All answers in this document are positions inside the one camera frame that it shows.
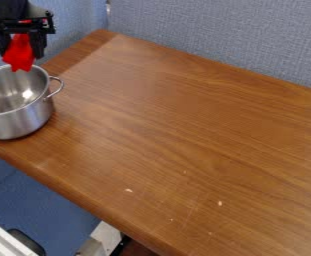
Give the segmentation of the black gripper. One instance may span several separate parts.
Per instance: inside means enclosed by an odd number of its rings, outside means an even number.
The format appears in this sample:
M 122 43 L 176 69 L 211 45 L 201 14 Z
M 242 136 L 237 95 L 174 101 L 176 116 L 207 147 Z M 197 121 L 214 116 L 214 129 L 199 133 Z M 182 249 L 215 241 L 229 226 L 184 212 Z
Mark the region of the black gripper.
M 30 0 L 0 0 L 0 55 L 4 55 L 11 36 L 30 33 L 30 44 L 36 59 L 44 57 L 47 35 L 55 33 L 54 13 Z

